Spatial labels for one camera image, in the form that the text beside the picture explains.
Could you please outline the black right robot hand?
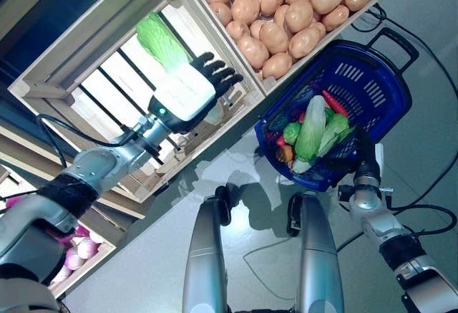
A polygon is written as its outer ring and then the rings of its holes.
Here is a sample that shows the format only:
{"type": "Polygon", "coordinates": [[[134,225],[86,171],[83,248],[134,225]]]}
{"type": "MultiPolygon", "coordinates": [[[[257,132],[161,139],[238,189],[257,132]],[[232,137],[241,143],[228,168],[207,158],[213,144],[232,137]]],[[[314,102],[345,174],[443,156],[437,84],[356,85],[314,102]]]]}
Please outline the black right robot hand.
{"type": "Polygon", "coordinates": [[[331,146],[327,154],[318,154],[316,156],[315,164],[323,164],[334,176],[339,176],[340,178],[350,173],[355,173],[358,177],[368,176],[375,178],[380,183],[381,170],[376,161],[376,145],[370,134],[361,126],[357,126],[350,132],[350,135],[354,136],[354,151],[356,154],[353,157],[331,157],[330,153],[335,148],[335,146],[331,146]]]}

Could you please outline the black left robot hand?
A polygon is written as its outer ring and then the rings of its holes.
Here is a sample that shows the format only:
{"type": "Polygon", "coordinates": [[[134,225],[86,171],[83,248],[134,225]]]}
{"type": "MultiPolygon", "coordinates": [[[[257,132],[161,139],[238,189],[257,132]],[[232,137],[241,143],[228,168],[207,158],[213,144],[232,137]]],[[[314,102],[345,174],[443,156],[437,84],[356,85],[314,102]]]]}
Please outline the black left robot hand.
{"type": "Polygon", "coordinates": [[[200,124],[220,97],[243,81],[222,60],[206,52],[190,63],[182,63],[164,73],[152,96],[148,111],[172,133],[186,134],[200,124]]]}

